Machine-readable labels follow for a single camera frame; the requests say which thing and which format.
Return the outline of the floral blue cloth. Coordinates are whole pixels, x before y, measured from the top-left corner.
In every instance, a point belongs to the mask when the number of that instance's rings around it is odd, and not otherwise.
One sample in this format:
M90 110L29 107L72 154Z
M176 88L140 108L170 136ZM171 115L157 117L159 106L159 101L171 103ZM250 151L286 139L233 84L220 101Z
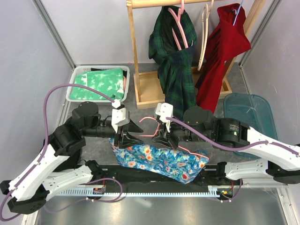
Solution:
M209 162L204 150L192 153L185 148L172 150L148 144L121 149L114 146L113 138L109 144L119 165L158 173L183 184L192 182Z

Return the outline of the dark green plaid cloth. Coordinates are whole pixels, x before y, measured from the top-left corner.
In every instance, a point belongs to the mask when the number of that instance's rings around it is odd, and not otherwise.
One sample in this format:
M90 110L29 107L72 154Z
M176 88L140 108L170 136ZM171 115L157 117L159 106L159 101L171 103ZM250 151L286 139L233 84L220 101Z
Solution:
M195 86L192 78L192 63L197 42L197 33L187 12L183 12L180 23L187 40L183 38L176 21L169 12L178 12L177 6L164 6L157 17L149 38L149 58L158 64L165 102L173 105L173 114L182 119L184 112L196 105Z

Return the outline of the red skirt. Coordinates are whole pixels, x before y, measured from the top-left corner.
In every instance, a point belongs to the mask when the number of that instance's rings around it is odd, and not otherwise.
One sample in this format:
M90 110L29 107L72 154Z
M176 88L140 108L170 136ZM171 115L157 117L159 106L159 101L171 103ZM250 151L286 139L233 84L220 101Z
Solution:
M221 92L225 62L251 49L251 44L244 32L246 20L243 7L235 26L235 10L239 3L219 7L219 23L207 40L202 75L196 83L198 93L196 103L205 110L214 112Z

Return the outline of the light blue wire hanger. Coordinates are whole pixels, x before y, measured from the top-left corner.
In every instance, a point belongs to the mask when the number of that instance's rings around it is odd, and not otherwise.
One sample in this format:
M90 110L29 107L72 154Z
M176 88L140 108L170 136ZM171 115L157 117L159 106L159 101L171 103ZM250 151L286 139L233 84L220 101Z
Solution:
M237 22L237 19L238 19L239 13L240 13L240 9L242 8L243 2L244 2L244 0L242 0L240 2L240 5L239 5L238 9L235 10L235 18L234 18L234 21L233 21L233 26L235 26L235 24Z

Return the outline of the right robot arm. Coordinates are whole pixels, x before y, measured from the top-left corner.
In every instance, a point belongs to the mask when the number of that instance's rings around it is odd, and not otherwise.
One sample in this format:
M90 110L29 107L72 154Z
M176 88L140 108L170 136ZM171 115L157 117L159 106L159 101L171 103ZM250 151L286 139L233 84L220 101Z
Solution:
M236 119L216 118L211 111L198 106L186 110L183 121L173 116L173 106L168 103L159 103L154 114L159 123L155 143L175 150L180 142L208 142L216 149L258 157L239 163L219 162L199 173L214 184L248 178L272 178L284 184L300 182L298 145L282 143Z

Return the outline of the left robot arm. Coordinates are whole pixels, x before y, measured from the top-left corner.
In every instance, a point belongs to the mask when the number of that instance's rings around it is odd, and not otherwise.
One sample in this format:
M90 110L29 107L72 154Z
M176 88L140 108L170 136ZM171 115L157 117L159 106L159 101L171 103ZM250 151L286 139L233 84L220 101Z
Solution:
M48 176L67 161L77 163L86 137L112 138L114 146L120 148L142 144L132 132L143 130L130 119L123 105L112 110L111 120L103 120L96 103L81 103L71 117L45 139L42 151L18 177L1 182L0 189L9 199L8 208L12 213L31 214L66 189L89 182L99 184L103 173L95 160L86 161L82 166L74 165L73 171L61 176L51 179Z

